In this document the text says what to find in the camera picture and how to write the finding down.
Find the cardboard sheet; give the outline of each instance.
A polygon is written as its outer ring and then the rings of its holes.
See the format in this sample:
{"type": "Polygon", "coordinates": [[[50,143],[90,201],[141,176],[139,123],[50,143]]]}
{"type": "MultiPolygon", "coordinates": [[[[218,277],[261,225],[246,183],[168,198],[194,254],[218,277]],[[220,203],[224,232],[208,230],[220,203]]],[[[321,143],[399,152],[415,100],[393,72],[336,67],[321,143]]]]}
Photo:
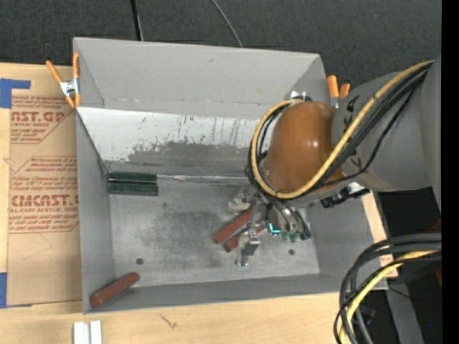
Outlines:
{"type": "MultiPolygon", "coordinates": [[[[69,67],[57,70],[70,79],[69,67]]],[[[45,65],[0,64],[0,78],[30,81],[29,90],[12,90],[2,160],[10,172],[6,303],[79,300],[75,111],[45,65]]]]}

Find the black power cord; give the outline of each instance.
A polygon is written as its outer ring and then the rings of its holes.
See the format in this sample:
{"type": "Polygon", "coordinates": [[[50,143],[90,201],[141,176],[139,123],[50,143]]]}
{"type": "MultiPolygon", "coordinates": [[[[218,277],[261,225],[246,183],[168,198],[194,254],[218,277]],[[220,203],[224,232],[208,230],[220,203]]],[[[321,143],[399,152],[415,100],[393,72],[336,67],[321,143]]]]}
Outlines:
{"type": "Polygon", "coordinates": [[[131,1],[132,16],[134,18],[134,25],[136,26],[136,36],[138,41],[143,41],[143,31],[141,26],[141,19],[138,16],[136,0],[131,1]]]}
{"type": "MultiPolygon", "coordinates": [[[[372,280],[373,277],[376,274],[378,274],[382,269],[384,269],[387,266],[391,266],[393,264],[399,263],[399,262],[392,262],[391,264],[388,264],[385,267],[378,269],[374,274],[372,274],[369,278],[367,278],[365,282],[362,283],[362,285],[357,289],[356,288],[356,277],[357,277],[359,269],[363,265],[365,265],[367,262],[373,259],[376,259],[378,257],[387,255],[387,254],[401,254],[401,253],[407,253],[407,252],[413,252],[413,251],[419,251],[419,250],[441,251],[441,234],[440,233],[413,234],[413,235],[407,235],[407,236],[399,236],[399,237],[394,237],[392,239],[384,240],[382,242],[373,244],[359,255],[353,267],[346,273],[346,276],[343,278],[343,281],[341,283],[341,289],[340,289],[340,294],[339,294],[339,301],[340,301],[340,307],[341,307],[339,315],[342,316],[344,329],[346,330],[346,334],[349,336],[349,339],[353,344],[357,344],[357,340],[354,334],[352,333],[350,325],[346,318],[346,311],[345,311],[346,306],[356,297],[356,295],[359,292],[361,292],[362,289],[366,287],[369,281],[372,280]],[[346,292],[347,292],[349,285],[350,285],[350,295],[346,296],[346,292]]],[[[417,258],[417,259],[413,259],[412,261],[419,261],[420,259],[421,258],[417,258]]],[[[404,260],[403,262],[404,263],[410,262],[410,260],[404,260]]],[[[366,330],[366,327],[362,325],[362,323],[364,323],[363,318],[361,317],[361,320],[358,320],[358,322],[361,326],[361,331],[364,334],[364,330],[366,330]]],[[[336,337],[338,337],[338,334],[336,332],[336,323],[334,326],[334,332],[336,333],[335,334],[336,337]]],[[[366,332],[366,335],[364,335],[364,338],[366,342],[372,343],[372,339],[369,336],[368,332],[366,332]]]]}

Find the black cable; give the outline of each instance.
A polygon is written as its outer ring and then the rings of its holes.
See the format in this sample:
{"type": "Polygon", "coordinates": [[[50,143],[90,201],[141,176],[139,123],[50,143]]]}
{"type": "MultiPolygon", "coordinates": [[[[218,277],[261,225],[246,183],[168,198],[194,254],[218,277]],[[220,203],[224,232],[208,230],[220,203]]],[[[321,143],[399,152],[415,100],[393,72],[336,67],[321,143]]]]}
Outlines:
{"type": "Polygon", "coordinates": [[[239,45],[240,48],[243,48],[242,46],[242,42],[241,40],[239,39],[239,37],[237,36],[237,33],[236,33],[236,30],[233,28],[233,26],[231,25],[229,19],[227,18],[227,16],[224,14],[222,8],[220,8],[219,4],[215,1],[215,0],[210,0],[215,8],[218,10],[218,12],[220,13],[220,15],[222,16],[222,18],[224,19],[225,23],[227,24],[229,30],[231,31],[232,35],[235,37],[236,41],[237,41],[237,44],[239,45]]]}
{"type": "Polygon", "coordinates": [[[138,16],[136,0],[130,0],[130,1],[131,1],[132,15],[133,15],[133,18],[134,18],[134,25],[136,26],[137,40],[138,41],[143,41],[143,32],[142,32],[141,20],[140,20],[140,17],[138,16]]]}
{"type": "Polygon", "coordinates": [[[351,178],[355,178],[358,175],[360,175],[363,172],[365,172],[368,169],[368,167],[370,167],[370,165],[372,164],[373,160],[376,158],[376,154],[377,154],[379,148],[381,147],[384,138],[389,133],[389,131],[392,128],[392,126],[395,124],[395,121],[397,120],[397,118],[402,114],[402,111],[407,107],[408,102],[411,100],[415,89],[416,89],[416,87],[412,88],[412,91],[409,94],[408,98],[404,101],[404,103],[400,106],[400,108],[394,114],[392,119],[389,121],[389,124],[387,124],[387,127],[384,129],[382,134],[379,136],[377,144],[375,145],[375,147],[374,147],[374,149],[372,151],[372,154],[370,155],[368,161],[366,162],[365,166],[360,171],[358,171],[356,173],[353,173],[353,174],[351,174],[349,176],[346,176],[346,177],[341,177],[341,178],[338,178],[338,179],[333,180],[333,181],[329,181],[329,182],[318,184],[318,185],[312,187],[311,190],[308,190],[307,192],[305,192],[303,195],[307,195],[307,194],[309,194],[311,192],[314,192],[314,191],[316,191],[316,190],[318,190],[320,188],[323,188],[323,187],[327,187],[327,186],[335,185],[337,183],[341,183],[343,181],[347,181],[347,180],[349,180],[351,178]]]}
{"type": "Polygon", "coordinates": [[[377,257],[381,257],[385,254],[396,254],[401,252],[406,252],[405,250],[399,251],[395,248],[400,247],[412,247],[412,250],[420,249],[419,244],[428,244],[428,243],[439,243],[441,242],[441,234],[440,233],[431,233],[431,234],[408,234],[404,236],[396,236],[392,237],[391,239],[385,239],[383,241],[377,242],[372,244],[371,246],[367,247],[357,258],[354,262],[353,266],[348,270],[346,275],[344,276],[342,283],[341,283],[341,290],[340,290],[340,304],[342,305],[345,301],[346,295],[346,288],[351,279],[354,270],[357,270],[368,261],[375,259],[377,257]]]}
{"type": "Polygon", "coordinates": [[[405,293],[402,293],[402,292],[400,292],[399,290],[396,290],[396,289],[392,288],[392,287],[390,286],[390,284],[389,284],[389,290],[392,291],[392,292],[394,292],[394,293],[397,293],[398,295],[401,295],[401,296],[403,296],[403,297],[405,297],[405,298],[411,300],[411,297],[410,297],[409,295],[406,295],[405,293]]]}
{"type": "MultiPolygon", "coordinates": [[[[435,253],[435,254],[432,254],[432,255],[428,255],[426,257],[416,257],[416,258],[412,258],[412,259],[405,259],[403,260],[403,264],[409,264],[411,262],[419,262],[419,261],[425,261],[425,260],[430,260],[430,261],[437,261],[437,260],[441,260],[441,254],[438,254],[438,253],[435,253]]],[[[338,325],[338,319],[341,317],[341,321],[343,323],[343,327],[344,327],[344,330],[346,331],[346,334],[349,338],[349,340],[352,342],[352,344],[359,344],[357,342],[357,339],[355,338],[354,334],[352,333],[352,329],[349,325],[349,322],[347,320],[347,317],[346,317],[346,307],[351,303],[351,301],[363,290],[365,289],[365,287],[374,279],[374,277],[376,277],[383,269],[389,267],[389,266],[393,266],[393,265],[396,265],[396,264],[400,264],[401,262],[400,261],[393,261],[393,262],[390,262],[389,264],[386,264],[385,266],[379,268],[378,270],[376,270],[373,274],[371,274],[366,280],[365,282],[363,282],[359,288],[353,292],[350,296],[350,298],[348,298],[345,303],[343,305],[340,306],[340,310],[339,310],[339,313],[338,315],[336,316],[336,319],[335,319],[335,322],[333,324],[333,333],[335,335],[335,339],[337,341],[338,344],[342,344],[341,340],[339,339],[339,334],[338,334],[338,330],[337,330],[337,325],[338,325]]]]}
{"type": "MultiPolygon", "coordinates": [[[[368,167],[370,167],[370,165],[372,164],[372,161],[376,157],[377,151],[379,150],[379,148],[380,148],[380,146],[382,144],[382,141],[384,140],[385,136],[387,135],[389,130],[394,125],[395,120],[400,116],[402,111],[406,108],[408,102],[411,100],[412,95],[413,95],[415,89],[417,88],[417,85],[421,81],[424,80],[425,75],[427,74],[427,71],[430,68],[430,66],[431,66],[431,64],[425,65],[424,67],[416,70],[415,72],[413,72],[412,74],[410,74],[406,78],[404,78],[402,81],[397,83],[390,90],[390,92],[387,93],[384,96],[380,106],[375,110],[375,112],[370,116],[370,118],[366,121],[366,123],[361,127],[361,130],[354,136],[353,140],[350,142],[350,144],[348,144],[348,146],[346,147],[346,150],[343,151],[343,153],[339,156],[338,160],[333,162],[333,165],[322,175],[322,177],[318,180],[318,182],[316,183],[315,186],[313,186],[311,189],[307,190],[305,193],[302,193],[300,196],[297,196],[295,199],[300,198],[300,197],[302,197],[304,195],[310,194],[310,193],[312,193],[312,192],[314,192],[314,191],[316,191],[316,190],[318,190],[320,188],[331,186],[331,185],[334,185],[334,184],[341,183],[343,181],[349,180],[350,178],[354,178],[354,177],[358,176],[359,174],[365,172],[368,169],[368,167]],[[336,170],[349,158],[349,156],[352,155],[352,153],[355,151],[356,147],[363,141],[363,139],[365,138],[367,133],[371,130],[371,128],[373,128],[374,125],[376,125],[376,123],[382,118],[382,116],[386,114],[388,109],[390,109],[393,106],[393,104],[398,102],[398,100],[403,98],[410,90],[411,90],[411,93],[408,95],[408,98],[405,100],[405,102],[402,104],[402,106],[400,106],[399,110],[395,113],[395,115],[393,116],[393,118],[389,122],[388,126],[384,129],[383,133],[380,135],[379,140],[377,142],[377,145],[375,146],[372,154],[370,155],[370,158],[367,161],[365,167],[363,167],[360,171],[358,171],[357,173],[355,173],[353,175],[346,176],[346,177],[343,177],[343,178],[339,178],[339,179],[337,179],[335,181],[329,181],[329,182],[325,182],[324,183],[323,181],[327,180],[330,177],[331,174],[334,174],[336,172],[336,170]]],[[[284,107],[280,108],[279,112],[276,111],[275,113],[273,113],[273,114],[275,114],[275,116],[271,116],[270,118],[268,118],[266,123],[268,121],[271,122],[273,120],[273,118],[276,117],[278,115],[278,113],[281,112],[280,110],[282,110],[283,108],[284,107]]],[[[268,129],[268,127],[265,127],[264,133],[262,135],[262,142],[260,143],[259,149],[262,148],[263,141],[264,141],[267,129],[268,129]]],[[[249,168],[250,168],[250,171],[251,171],[252,163],[251,163],[250,151],[249,151],[249,157],[248,158],[249,158],[249,161],[248,161],[249,168]]],[[[258,186],[257,189],[259,190],[259,192],[262,193],[265,196],[267,195],[263,191],[263,189],[261,187],[259,187],[258,182],[255,180],[255,177],[252,177],[251,184],[252,185],[257,185],[258,186]]]]}
{"type": "MultiPolygon", "coordinates": [[[[428,249],[432,249],[432,246],[419,245],[419,246],[416,246],[416,249],[418,249],[418,250],[428,250],[428,249]]],[[[356,290],[356,286],[357,286],[357,273],[353,274],[353,276],[351,278],[351,281],[350,281],[350,289],[351,289],[351,291],[356,290]]],[[[364,322],[364,318],[363,318],[363,316],[361,314],[361,310],[360,310],[359,307],[356,309],[356,312],[354,314],[355,314],[355,318],[356,318],[357,324],[359,325],[359,327],[361,329],[360,331],[361,331],[361,334],[364,337],[364,340],[365,340],[366,344],[373,344],[372,337],[370,336],[370,334],[369,334],[369,332],[368,332],[368,330],[366,328],[366,325],[365,325],[365,322],[364,322]]]]}
{"type": "Polygon", "coordinates": [[[380,98],[381,103],[378,108],[376,108],[367,121],[362,124],[359,132],[352,138],[352,141],[348,144],[346,149],[341,152],[330,168],[328,168],[322,177],[319,178],[317,184],[323,183],[330,178],[331,175],[335,174],[339,167],[341,167],[343,163],[354,153],[369,131],[382,119],[393,104],[403,98],[409,90],[412,88],[415,89],[417,85],[424,80],[430,66],[431,64],[428,64],[416,70],[411,75],[408,75],[406,78],[397,83],[390,92],[384,96],[384,98],[380,98]]]}
{"type": "MultiPolygon", "coordinates": [[[[349,269],[349,271],[346,273],[346,276],[343,278],[343,281],[341,283],[341,289],[339,293],[339,302],[340,305],[343,305],[346,301],[346,291],[347,291],[347,286],[349,283],[351,283],[351,292],[352,290],[355,290],[355,287],[353,287],[353,280],[354,280],[354,285],[356,284],[356,276],[359,268],[363,265],[365,265],[367,262],[381,257],[385,254],[396,254],[396,253],[406,253],[406,252],[411,252],[411,251],[417,251],[417,250],[426,250],[426,249],[439,249],[441,248],[441,244],[438,244],[438,242],[441,241],[441,234],[413,234],[413,235],[408,235],[408,236],[399,236],[399,237],[394,237],[392,239],[387,239],[381,242],[378,242],[376,244],[371,245],[367,249],[365,249],[359,257],[357,257],[356,262],[354,263],[353,267],[349,269]]],[[[359,310],[356,310],[356,318],[358,319],[359,310]]],[[[365,330],[366,328],[363,326],[364,321],[363,317],[360,314],[361,320],[358,320],[360,326],[363,327],[362,333],[365,335],[365,330]]]]}

